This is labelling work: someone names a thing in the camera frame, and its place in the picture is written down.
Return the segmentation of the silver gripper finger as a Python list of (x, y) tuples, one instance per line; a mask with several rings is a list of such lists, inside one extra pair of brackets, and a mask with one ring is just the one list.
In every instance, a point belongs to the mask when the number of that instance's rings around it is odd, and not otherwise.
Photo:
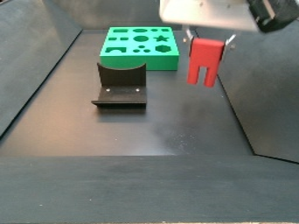
[(194, 36), (192, 36), (192, 31), (191, 31), (191, 27), (188, 25), (183, 25), (182, 26), (182, 30), (186, 33), (186, 37), (183, 38), (183, 42), (192, 42)]
[(226, 52), (227, 52), (227, 50), (228, 50), (228, 48), (230, 48), (230, 44), (231, 44), (231, 42), (232, 42), (232, 40), (235, 39), (236, 36), (238, 36), (236, 34), (232, 34), (232, 35), (227, 38), (227, 40), (224, 41), (223, 56), (224, 56), (224, 54), (226, 54)]

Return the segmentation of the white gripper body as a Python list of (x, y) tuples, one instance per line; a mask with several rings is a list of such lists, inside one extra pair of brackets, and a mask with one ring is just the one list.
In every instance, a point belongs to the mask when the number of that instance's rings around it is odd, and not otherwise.
[(270, 33), (299, 18), (299, 0), (160, 0), (166, 23)]

